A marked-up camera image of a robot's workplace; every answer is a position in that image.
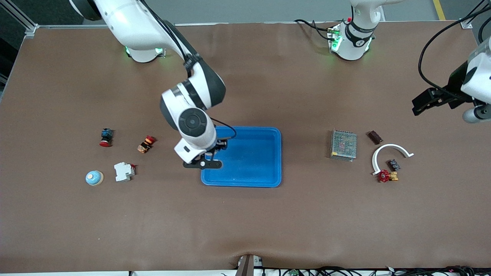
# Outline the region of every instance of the gray floor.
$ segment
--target gray floor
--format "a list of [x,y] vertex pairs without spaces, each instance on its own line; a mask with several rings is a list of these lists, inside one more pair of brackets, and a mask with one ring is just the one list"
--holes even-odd
[[[12,0],[35,23],[40,25],[81,24],[83,18],[76,13],[68,0]],[[0,37],[19,49],[25,29],[0,8]]]
[[[351,15],[347,0],[147,0],[162,18],[182,23],[286,22],[295,19],[334,21]],[[387,20],[438,20],[432,0],[406,0],[384,7]],[[84,24],[104,24],[84,21]]]
[[[457,20],[466,16],[478,3],[480,0],[440,0],[443,13],[447,20]],[[480,7],[484,7],[487,1],[483,3]],[[491,11],[487,11],[480,16],[476,17],[472,21],[474,35],[477,38],[477,32],[479,27],[483,24],[484,20],[491,17]],[[487,25],[484,29],[483,37],[488,38],[491,35],[491,23]]]

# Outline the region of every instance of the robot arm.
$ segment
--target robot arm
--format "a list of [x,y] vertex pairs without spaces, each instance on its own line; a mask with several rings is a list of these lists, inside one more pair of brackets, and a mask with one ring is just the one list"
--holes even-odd
[[332,39],[331,51],[346,60],[363,56],[372,41],[373,32],[382,18],[382,5],[395,4],[404,0],[350,0],[353,18],[332,28],[328,37]]
[[217,140],[215,126],[204,112],[222,102],[225,85],[171,23],[161,20],[143,0],[70,0],[70,3],[87,19],[97,20],[94,14],[99,14],[135,61],[152,61],[158,55],[156,48],[172,49],[184,60],[188,79],[162,93],[160,109],[169,125],[182,136],[174,150],[185,166],[204,164],[206,152],[226,148],[226,140]]
[[432,107],[448,104],[451,109],[463,103],[473,103],[474,108],[464,112],[467,123],[491,120],[491,38],[481,43],[469,59],[457,68],[443,90],[431,87],[412,101],[414,115]]

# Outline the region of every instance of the white curved plastic part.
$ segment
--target white curved plastic part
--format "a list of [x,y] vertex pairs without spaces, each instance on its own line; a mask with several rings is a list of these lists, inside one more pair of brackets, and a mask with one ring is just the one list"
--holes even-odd
[[405,150],[403,147],[399,146],[399,145],[396,145],[396,144],[387,144],[387,145],[383,145],[381,146],[380,148],[378,148],[374,153],[373,153],[373,156],[372,156],[372,166],[373,166],[373,170],[375,171],[374,173],[372,173],[372,175],[376,175],[377,173],[380,172],[380,168],[379,168],[379,164],[377,163],[377,156],[379,155],[379,152],[383,149],[383,148],[395,148],[397,149],[398,151],[400,151],[402,154],[404,154],[405,157],[411,157],[414,155],[414,153],[409,153],[407,150]]

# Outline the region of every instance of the yellow floor stripe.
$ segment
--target yellow floor stripe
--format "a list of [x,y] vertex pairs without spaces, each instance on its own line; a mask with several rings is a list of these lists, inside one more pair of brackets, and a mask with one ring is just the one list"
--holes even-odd
[[446,20],[445,14],[443,14],[443,9],[441,8],[440,0],[433,0],[433,4],[435,5],[436,14],[438,15],[438,19]]

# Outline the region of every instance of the blue plastic tray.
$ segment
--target blue plastic tray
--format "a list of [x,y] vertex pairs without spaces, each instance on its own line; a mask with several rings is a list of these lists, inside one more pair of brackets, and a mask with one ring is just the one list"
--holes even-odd
[[[270,127],[234,127],[237,136],[226,150],[215,154],[220,169],[204,169],[201,181],[210,186],[274,188],[281,183],[281,133]],[[232,136],[231,129],[217,127],[217,137]]]

